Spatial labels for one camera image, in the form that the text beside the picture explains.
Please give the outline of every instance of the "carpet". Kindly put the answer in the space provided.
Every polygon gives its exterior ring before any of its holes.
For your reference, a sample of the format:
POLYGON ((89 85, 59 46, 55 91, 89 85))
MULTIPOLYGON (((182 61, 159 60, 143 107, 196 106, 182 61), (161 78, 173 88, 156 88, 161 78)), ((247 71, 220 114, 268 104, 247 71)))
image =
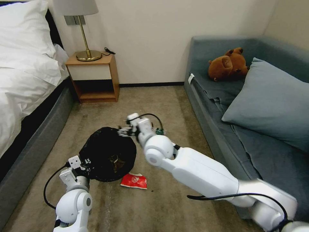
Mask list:
MULTIPOLYGON (((173 142, 212 157, 183 86, 122 88, 118 103, 75 103, 56 144, 3 231, 52 231, 55 211, 44 203, 42 194, 47 179, 69 157, 78 154, 94 131, 104 126, 125 126, 127 115, 134 112, 156 114, 173 142)), ((155 118, 151 120, 154 126, 159 125, 155 118)), ((149 165, 138 143, 136 146, 131 172, 147 177, 148 189, 121 187, 121 180, 91 180, 90 232, 262 231, 252 221, 240 219, 234 206, 226 201, 188 199, 186 195, 198 193, 174 180, 170 173, 149 165)), ((65 186, 56 176, 48 186, 47 198, 56 205, 64 193, 65 186)))

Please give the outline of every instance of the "black baseboard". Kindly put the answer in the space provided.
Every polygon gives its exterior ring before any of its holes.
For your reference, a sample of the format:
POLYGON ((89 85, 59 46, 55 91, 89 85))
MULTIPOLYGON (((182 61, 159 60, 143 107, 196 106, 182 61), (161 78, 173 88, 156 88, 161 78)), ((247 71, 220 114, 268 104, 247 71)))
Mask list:
POLYGON ((184 85, 184 82, 157 82, 157 83, 119 84, 120 88, 125 88, 125 87, 174 86, 174 85, 184 85))

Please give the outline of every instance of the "black cable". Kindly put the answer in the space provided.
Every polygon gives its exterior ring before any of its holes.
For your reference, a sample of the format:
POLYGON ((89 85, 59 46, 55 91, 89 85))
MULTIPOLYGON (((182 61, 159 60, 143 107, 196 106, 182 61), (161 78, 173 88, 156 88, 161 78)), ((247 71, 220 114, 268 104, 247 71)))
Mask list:
POLYGON ((142 114, 142 115, 140 115, 140 116, 138 116, 138 117, 136 117, 136 118, 133 118, 133 119, 127 120, 127 122, 133 121, 133 120, 135 120, 135 119, 137 119, 137 118, 140 118, 140 117, 142 117, 142 116, 146 116, 146 115, 151 115, 151 116, 154 116, 154 117, 155 117, 155 118, 159 121, 160 126, 161 126, 161 129, 163 129, 163 124, 162 124, 161 120, 159 119, 159 117, 158 117, 158 116, 156 116, 156 115, 154 115, 154 114, 151 114, 151 113, 142 114))
POLYGON ((102 53, 102 55, 109 56, 110 54, 113 54, 113 55, 116 54, 115 52, 112 52, 111 50, 109 50, 107 47, 105 47, 104 50, 108 53, 108 55, 106 55, 104 53, 102 53))
POLYGON ((218 197, 211 197, 211 198, 206 198, 205 196, 191 196, 191 195, 187 195, 187 198, 189 199, 192 199, 192 200, 205 200, 205 201, 208 201, 208 200, 219 200, 219 199, 223 199, 223 198, 230 198, 230 197, 240 197, 240 196, 262 196, 262 197, 266 197, 268 199, 271 199, 273 200, 277 205, 280 206, 280 208, 282 209, 283 211, 283 214, 284 214, 284 219, 273 229, 271 229, 269 232, 274 232, 276 230, 279 229, 279 231, 281 231, 281 229, 288 223, 292 222, 291 220, 288 220, 287 218, 287 212, 285 210, 285 208, 283 207, 283 205, 280 204, 279 201, 277 201, 276 199, 270 197, 270 196, 267 196, 267 195, 264 195, 264 194, 260 194, 260 193, 238 193, 238 194, 230 194, 230 195, 224 195, 224 196, 218 196, 218 197))
POLYGON ((51 207, 51 208, 53 208, 53 209, 56 209, 56 207, 54 207, 51 203, 49 203, 48 200, 47 200, 47 198, 46 198, 46 188, 47 188, 47 185, 48 185, 48 183, 50 182, 50 180, 51 180, 59 171, 61 171, 61 170, 62 170, 63 168, 65 168, 65 167, 69 167, 69 166, 70 166, 69 162, 66 162, 65 165, 63 165, 61 168, 59 168, 57 171, 55 171, 54 174, 51 175, 51 177, 48 179, 48 181, 47 181, 46 184, 45 184, 44 191, 43 191, 44 201, 45 201, 45 203, 46 203, 49 207, 51 207))

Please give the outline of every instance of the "blue-gray sofa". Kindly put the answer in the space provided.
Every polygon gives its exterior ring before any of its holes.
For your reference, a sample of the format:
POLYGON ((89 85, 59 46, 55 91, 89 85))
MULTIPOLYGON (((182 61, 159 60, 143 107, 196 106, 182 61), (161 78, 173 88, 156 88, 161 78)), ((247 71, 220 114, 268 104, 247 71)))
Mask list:
MULTIPOLYGON (((268 37, 195 36, 184 84, 214 158, 238 179, 260 178, 293 195, 298 201, 295 219, 309 222, 309 154, 245 128, 240 129, 248 135, 247 141, 241 141, 231 125, 221 120, 226 109, 217 107, 220 98, 211 99, 207 94, 216 91, 225 95, 228 107, 242 89, 244 80, 213 82, 207 74, 209 60, 236 47, 244 49, 247 66, 256 57, 304 82, 309 82, 309 52, 268 37), (189 83, 190 74, 195 77, 189 83)), ((246 209, 237 211, 242 218, 249 218, 246 209)))

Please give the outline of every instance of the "trash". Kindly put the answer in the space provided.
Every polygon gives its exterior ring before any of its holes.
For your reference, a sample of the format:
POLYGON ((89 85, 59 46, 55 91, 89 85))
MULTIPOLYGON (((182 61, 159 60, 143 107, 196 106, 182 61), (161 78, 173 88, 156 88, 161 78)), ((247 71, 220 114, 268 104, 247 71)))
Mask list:
POLYGON ((102 127, 94 132, 80 150, 89 178, 101 182, 119 180, 131 171, 136 145, 130 137, 118 135, 118 129, 102 127))
POLYGON ((137 189, 147 189, 147 179, 142 174, 126 174, 121 181, 121 186, 137 189))

